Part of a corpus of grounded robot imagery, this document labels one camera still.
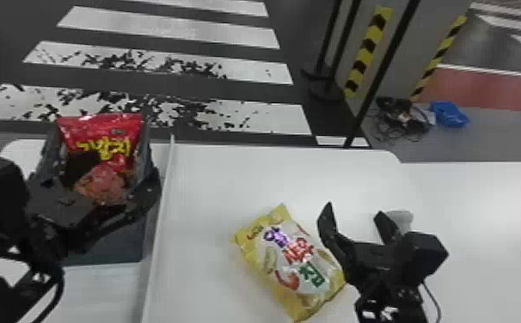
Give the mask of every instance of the floor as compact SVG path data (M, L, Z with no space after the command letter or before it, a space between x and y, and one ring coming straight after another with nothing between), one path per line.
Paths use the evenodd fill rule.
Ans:
M471 122L463 129L437 125L414 141L380 141L373 108L363 130L374 149L390 150L404 162L521 161L521 1L508 3L471 5L466 25L420 98L453 101Z
M477 2L467 16L420 102L521 111L521 9Z
M312 18L329 6L0 0L0 132L44 134L60 116L146 109L160 138L338 147L348 107L313 101L299 74L326 23ZM368 143L359 133L353 146Z

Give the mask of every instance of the red snack bag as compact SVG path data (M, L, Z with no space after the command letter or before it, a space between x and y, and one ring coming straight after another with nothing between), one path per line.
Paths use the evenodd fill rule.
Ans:
M124 185L124 180L116 172L108 165L100 164L74 185L74 191L98 204L118 205L124 203Z
M134 166L133 152L142 129L142 114L62 117L56 123L69 152L96 150L101 163L117 173L124 173Z

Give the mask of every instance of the blue object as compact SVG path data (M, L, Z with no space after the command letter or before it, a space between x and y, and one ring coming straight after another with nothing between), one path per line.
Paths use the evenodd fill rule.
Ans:
M469 118L453 102L433 101L429 110L435 113L440 124L448 127L463 128L469 122Z

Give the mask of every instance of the robotic arm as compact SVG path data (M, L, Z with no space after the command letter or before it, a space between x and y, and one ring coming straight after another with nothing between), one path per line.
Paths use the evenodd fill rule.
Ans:
M52 162L58 160L52 158L56 139L52 135L46 142L43 159L26 182L12 161L0 157L0 259L20 261L29 268L15 285L0 277L0 323L20 320L55 286L52 301L34 322L44 320L64 291L61 260L71 253L86 253L101 237L136 222L161 195L160 176L147 143L137 156L142 169L137 170L138 182L125 204L98 205L66 189L66 182L79 179L99 159L95 152L83 153L58 165Z
M374 220L384 245L352 241L339 233L330 202L317 220L322 243L361 295L355 302L359 322L427 323L419 286L449 254L434 235L401 235L381 211Z

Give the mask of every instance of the yellow snack bag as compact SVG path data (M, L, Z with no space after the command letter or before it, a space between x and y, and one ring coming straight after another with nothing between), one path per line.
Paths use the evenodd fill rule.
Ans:
M333 257L315 245L283 204L238 230L234 242L295 322L316 313L345 284Z

